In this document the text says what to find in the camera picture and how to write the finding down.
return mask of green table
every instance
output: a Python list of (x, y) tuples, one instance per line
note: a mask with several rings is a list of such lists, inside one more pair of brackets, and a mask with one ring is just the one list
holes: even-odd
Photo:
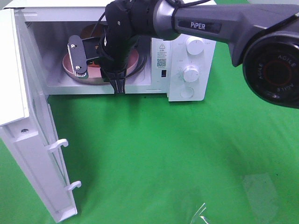
[[(244, 3), (219, 0), (219, 4)], [(51, 96), (79, 214), (66, 224), (297, 224), (298, 110), (247, 87), (217, 43), (206, 98)], [(52, 224), (0, 143), (0, 223)], [(204, 221), (197, 217), (196, 224)]]

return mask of qr code sticker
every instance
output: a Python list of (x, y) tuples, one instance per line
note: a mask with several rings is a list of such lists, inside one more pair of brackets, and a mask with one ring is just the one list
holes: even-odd
[(165, 67), (165, 66), (166, 66), (166, 58), (158, 58), (157, 67)]

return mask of metal bracket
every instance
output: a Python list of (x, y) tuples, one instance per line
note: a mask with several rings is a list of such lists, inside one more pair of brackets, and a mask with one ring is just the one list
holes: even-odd
[(64, 189), (65, 190), (74, 190), (74, 188), (80, 188), (81, 187), (81, 181), (75, 181), (74, 183), (66, 186)]
[(51, 145), (48, 145), (47, 146), (47, 150), (50, 153), (53, 153), (56, 150), (58, 150), (59, 147), (61, 147), (61, 146), (67, 147), (68, 145), (69, 145), (69, 142), (67, 141), (67, 139), (60, 139), (57, 142), (55, 142), (55, 143), (53, 143)]

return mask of white microwave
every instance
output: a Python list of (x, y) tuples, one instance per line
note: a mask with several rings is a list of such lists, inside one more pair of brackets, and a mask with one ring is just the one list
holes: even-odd
[[(83, 83), (64, 63), (71, 35), (80, 35), (111, 0), (14, 0), (0, 11), (0, 137), (56, 222), (77, 214), (49, 95), (113, 94), (110, 83)], [(126, 94), (165, 93), (169, 101), (203, 100), (215, 41), (180, 35), (173, 41), (141, 37)]]

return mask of open microwave door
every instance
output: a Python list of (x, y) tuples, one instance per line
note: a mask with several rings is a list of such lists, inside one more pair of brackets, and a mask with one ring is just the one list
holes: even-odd
[(38, 52), (19, 9), (0, 11), (0, 137), (54, 218), (77, 214), (61, 146), (47, 96), (39, 79)]

